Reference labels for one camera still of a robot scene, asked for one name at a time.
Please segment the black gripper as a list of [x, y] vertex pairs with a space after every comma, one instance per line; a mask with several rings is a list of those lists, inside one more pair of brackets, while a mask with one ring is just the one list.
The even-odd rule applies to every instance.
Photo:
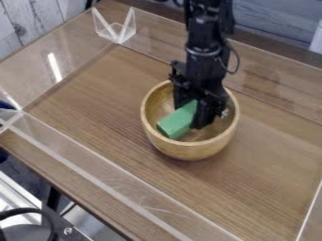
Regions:
[[203, 129], [221, 117], [229, 100], [223, 87], [227, 74], [229, 48], [214, 50], [184, 47], [186, 62], [171, 62], [170, 80], [174, 84], [174, 104], [180, 108], [198, 100], [190, 127]]

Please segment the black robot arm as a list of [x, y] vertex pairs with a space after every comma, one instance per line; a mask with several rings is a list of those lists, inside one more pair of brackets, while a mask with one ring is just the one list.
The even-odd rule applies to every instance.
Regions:
[[202, 129], [223, 115], [230, 99], [223, 81], [238, 72], [229, 68], [230, 55], [237, 55], [227, 41], [235, 29], [233, 0], [183, 0], [183, 13], [186, 60], [171, 61], [168, 77], [175, 108], [196, 102], [190, 127]]

